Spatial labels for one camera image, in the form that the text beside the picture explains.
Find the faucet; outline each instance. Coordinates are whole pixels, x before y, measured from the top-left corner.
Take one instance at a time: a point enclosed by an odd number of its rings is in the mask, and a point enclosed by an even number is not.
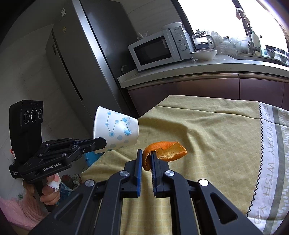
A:
[[[249,42],[249,52],[250,52],[252,55],[256,55],[255,52],[256,52],[256,51],[257,51],[257,52],[260,52],[260,48],[254,46],[254,43],[253,43],[252,37],[251,37],[252,28],[251,28],[250,24],[246,21],[244,12],[241,11],[241,10],[238,10],[238,12],[239,12],[239,14],[240,14],[240,16],[241,16],[242,23],[243,23],[243,26],[244,26],[246,35],[247,35],[247,37],[250,38],[250,42]]]

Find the microwave door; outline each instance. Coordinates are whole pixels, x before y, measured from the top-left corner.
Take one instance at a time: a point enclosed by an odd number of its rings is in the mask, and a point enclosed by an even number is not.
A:
[[[139,71],[181,60],[169,30],[150,35],[133,45],[130,50],[133,50],[132,55]]]

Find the white bowl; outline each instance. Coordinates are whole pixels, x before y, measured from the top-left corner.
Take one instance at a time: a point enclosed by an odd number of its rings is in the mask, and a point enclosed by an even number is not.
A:
[[[267,50],[267,54],[268,54],[271,58],[274,58],[275,55],[276,55],[275,52],[273,52],[273,51],[268,51],[268,50]]]
[[[280,59],[282,60],[282,62],[286,63],[288,60],[288,57],[286,55],[279,55]]]
[[[183,26],[183,23],[182,22],[170,23],[170,24],[164,25],[162,27],[162,29],[166,30],[166,29],[176,28],[176,27],[179,27],[179,26]]]
[[[197,60],[211,60],[217,54],[217,50],[200,50],[191,52],[192,56]]]

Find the camera lens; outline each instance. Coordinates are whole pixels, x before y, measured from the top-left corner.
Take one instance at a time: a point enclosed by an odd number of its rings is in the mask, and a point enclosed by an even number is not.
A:
[[[38,118],[39,118],[39,119],[42,118],[42,110],[41,110],[41,109],[39,109],[39,111],[38,111]]]
[[[27,124],[29,122],[29,111],[25,111],[24,113],[24,123]]]
[[[36,122],[36,119],[37,119],[37,110],[33,109],[31,113],[31,121]]]

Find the blue dot pattern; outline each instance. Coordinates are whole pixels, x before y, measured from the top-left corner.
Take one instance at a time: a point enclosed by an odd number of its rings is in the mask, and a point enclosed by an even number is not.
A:
[[[131,134],[131,130],[127,129],[125,130],[125,135],[130,135]]]
[[[109,137],[114,137],[114,132],[111,131],[108,133],[108,135],[109,135]]]

